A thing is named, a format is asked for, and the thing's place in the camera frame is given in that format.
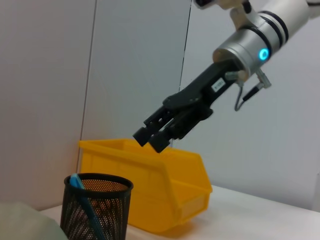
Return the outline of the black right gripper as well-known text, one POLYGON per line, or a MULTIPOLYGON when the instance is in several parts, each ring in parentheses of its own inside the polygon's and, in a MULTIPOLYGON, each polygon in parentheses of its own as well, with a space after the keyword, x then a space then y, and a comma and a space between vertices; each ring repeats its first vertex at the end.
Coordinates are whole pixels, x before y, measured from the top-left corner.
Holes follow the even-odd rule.
POLYGON ((226 73, 238 71, 240 67, 233 60, 211 64, 184 89, 167 97, 133 138, 141 147, 149 143, 157 153, 172 140, 183 139, 199 122, 213 114, 213 102, 236 82, 227 80, 226 73))

